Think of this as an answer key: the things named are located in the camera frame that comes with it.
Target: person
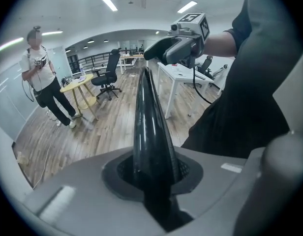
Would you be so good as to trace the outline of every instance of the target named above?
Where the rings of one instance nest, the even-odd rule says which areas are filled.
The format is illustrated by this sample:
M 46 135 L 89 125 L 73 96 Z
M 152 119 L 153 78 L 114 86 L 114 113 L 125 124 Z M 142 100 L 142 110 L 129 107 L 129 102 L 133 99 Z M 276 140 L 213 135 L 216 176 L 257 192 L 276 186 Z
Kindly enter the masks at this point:
M 303 40 L 280 0 L 244 0 L 232 27 L 206 40 L 203 54 L 236 59 L 223 94 L 190 128 L 182 147 L 248 158 L 289 131 L 273 93 L 303 53 Z
M 39 99 L 49 108 L 49 110 L 65 126 L 74 128 L 75 122 L 70 120 L 58 108 L 54 97 L 67 110 L 72 119 L 79 117 L 75 109 L 69 103 L 63 93 L 60 92 L 60 85 L 56 78 L 52 62 L 49 60 L 46 49 L 41 45 L 42 35 L 40 27 L 34 27 L 27 35 L 27 42 L 30 45 L 22 55 L 20 66 L 22 69 L 22 78 L 28 81 L 36 91 Z M 35 59 L 41 60 L 41 65 L 35 65 Z

